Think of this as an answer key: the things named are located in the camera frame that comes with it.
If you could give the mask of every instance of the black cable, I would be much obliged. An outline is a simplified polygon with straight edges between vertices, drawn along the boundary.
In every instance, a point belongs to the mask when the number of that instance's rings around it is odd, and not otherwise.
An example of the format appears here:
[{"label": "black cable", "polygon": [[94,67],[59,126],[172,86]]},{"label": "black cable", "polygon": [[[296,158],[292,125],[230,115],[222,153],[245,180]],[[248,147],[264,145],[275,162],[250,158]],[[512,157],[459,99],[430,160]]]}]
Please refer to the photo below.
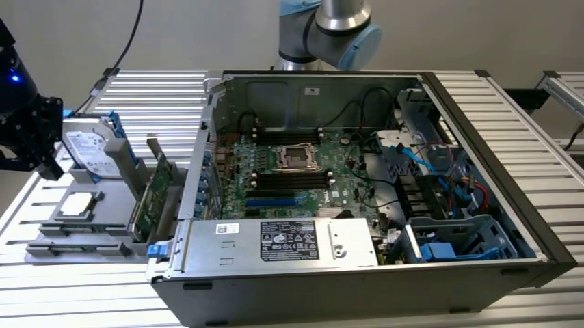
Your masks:
[{"label": "black cable", "polygon": [[79,105],[79,107],[77,108],[74,113],[79,113],[79,111],[82,110],[83,107],[86,107],[86,105],[90,103],[91,99],[93,99],[93,95],[90,95],[86,99],[86,101]]},{"label": "black cable", "polygon": [[125,50],[122,52],[122,55],[120,55],[117,63],[114,64],[114,67],[110,70],[110,74],[114,73],[114,71],[117,70],[120,64],[122,63],[122,60],[126,57],[126,54],[129,53],[130,46],[132,46],[132,44],[134,42],[134,37],[137,36],[140,20],[144,17],[144,9],[145,9],[145,0],[140,0],[137,20],[134,21],[134,27],[132,29],[130,39],[129,39],[129,42],[126,43],[126,48],[125,48]]},{"label": "black cable", "polygon": [[254,113],[253,111],[245,111],[245,112],[242,112],[242,114],[240,115],[240,118],[238,118],[238,129],[237,129],[237,131],[236,131],[236,132],[238,132],[238,133],[241,132],[241,122],[242,122],[244,118],[245,118],[248,115],[253,115],[256,119],[258,118],[257,113]]},{"label": "black cable", "polygon": [[[356,149],[356,146],[353,146],[353,147],[351,148],[349,154],[347,155],[347,158],[345,158],[345,163],[347,163],[347,160],[351,158],[351,155],[352,155],[355,149]],[[361,180],[365,181],[365,182],[381,182],[381,183],[388,183],[392,187],[395,187],[395,184],[393,184],[392,182],[387,181],[387,180],[372,179],[372,178],[367,178],[367,177],[364,177],[364,176],[360,176],[360,175],[353,171],[353,168],[352,168],[352,167],[349,167],[349,172],[352,173],[352,175],[355,175],[356,178],[361,179]]]},{"label": "black cable", "polygon": [[144,9],[145,9],[145,0],[140,0],[137,20],[134,21],[134,27],[132,29],[130,39],[126,42],[126,47],[125,47],[125,49],[122,51],[122,54],[118,57],[118,60],[117,60],[117,62],[114,64],[114,67],[111,69],[106,70],[105,74],[102,75],[102,78],[95,82],[94,87],[91,88],[91,91],[90,91],[90,96],[86,99],[86,101],[82,103],[82,105],[77,108],[75,113],[79,113],[82,108],[95,98],[95,96],[99,94],[99,92],[102,91],[102,89],[106,86],[106,84],[109,84],[109,77],[117,72],[120,64],[122,63],[122,60],[125,59],[126,54],[129,53],[132,44],[134,42],[134,37],[137,36],[140,20],[141,20],[141,18],[144,16]]},{"label": "black cable", "polygon": [[395,110],[396,110],[396,108],[395,108],[395,105],[393,105],[393,101],[395,101],[395,99],[396,99],[396,97],[393,97],[393,95],[392,95],[392,92],[389,92],[389,90],[388,89],[385,89],[384,87],[372,87],[367,92],[365,92],[365,95],[364,95],[364,99],[363,99],[363,101],[361,101],[361,108],[363,108],[363,124],[365,124],[365,105],[367,105],[367,98],[369,97],[369,95],[372,94],[372,92],[375,92],[375,91],[383,91],[387,95],[388,95],[388,98],[389,98],[389,100],[391,100],[391,103],[389,103],[389,106],[388,106],[388,115],[389,115],[389,119],[392,118],[392,115],[393,115],[393,112],[395,112]]},{"label": "black cable", "polygon": [[565,150],[569,150],[569,149],[573,147],[574,142],[577,141],[578,135],[579,135],[583,131],[584,131],[584,123],[582,123],[582,124],[579,125],[577,131],[574,132],[574,135],[573,135],[573,137],[570,138],[570,142],[569,142],[569,145],[566,145]]},{"label": "black cable", "polygon": [[364,107],[361,106],[360,102],[357,100],[349,101],[345,107],[343,108],[343,110],[339,112],[337,116],[323,126],[324,128],[327,128],[331,124],[333,124],[339,120],[339,118],[344,115],[345,111],[349,109],[352,104],[357,104],[361,109],[361,113],[364,112]]},{"label": "black cable", "polygon": [[365,182],[381,182],[381,183],[388,183],[392,187],[395,187],[395,184],[392,182],[389,182],[388,180],[380,180],[380,179],[372,179],[372,178],[365,178],[364,176],[360,176],[352,169],[349,169],[351,173],[356,176],[356,178],[360,178],[363,181]]},{"label": "black cable", "polygon": [[393,201],[391,201],[391,202],[388,202],[388,203],[385,203],[385,204],[383,204],[383,205],[369,205],[367,202],[365,202],[365,199],[364,199],[364,197],[361,198],[361,203],[367,206],[367,207],[369,207],[369,208],[381,208],[381,207],[384,207],[384,206],[388,206],[388,205],[391,205],[391,204],[393,204],[393,203],[396,203],[396,202],[399,202],[399,200],[393,200]]},{"label": "black cable", "polygon": [[364,95],[364,98],[361,99],[361,102],[359,102],[357,100],[349,101],[347,103],[345,107],[343,108],[341,112],[337,114],[337,116],[323,127],[327,128],[331,124],[333,124],[339,120],[339,118],[344,115],[345,111],[349,109],[352,104],[357,104],[359,105],[360,113],[361,113],[360,125],[364,126],[365,123],[367,123],[365,122],[365,102],[367,102],[367,98],[369,97],[372,92],[379,91],[379,90],[384,91],[385,94],[388,95],[389,99],[391,99],[389,114],[392,115],[393,114],[393,110],[395,110],[395,108],[393,108],[393,101],[395,101],[393,95],[388,91],[388,89],[385,89],[384,87],[373,87],[373,88],[371,88],[365,92],[365,95]]}]

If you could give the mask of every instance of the metal workbench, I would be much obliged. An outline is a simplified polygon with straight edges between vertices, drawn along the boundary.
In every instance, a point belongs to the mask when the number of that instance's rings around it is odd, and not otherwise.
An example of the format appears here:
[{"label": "metal workbench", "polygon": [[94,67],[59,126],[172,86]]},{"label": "metal workbench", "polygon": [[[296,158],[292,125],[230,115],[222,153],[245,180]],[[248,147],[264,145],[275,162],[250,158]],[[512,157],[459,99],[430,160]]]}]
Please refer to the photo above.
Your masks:
[{"label": "metal workbench", "polygon": [[[584,172],[491,77],[436,74],[581,266],[544,288],[514,292],[479,314],[305,327],[584,327]],[[148,162],[154,157],[146,133],[157,132],[170,159],[189,164],[204,77],[205,72],[126,71],[91,105],[94,112],[120,112],[130,142]],[[63,153],[59,163],[66,169],[71,165]],[[146,281],[146,264],[25,263],[27,242],[37,238],[70,183],[69,174],[59,182],[34,174],[0,218],[0,327],[181,327]]]}]

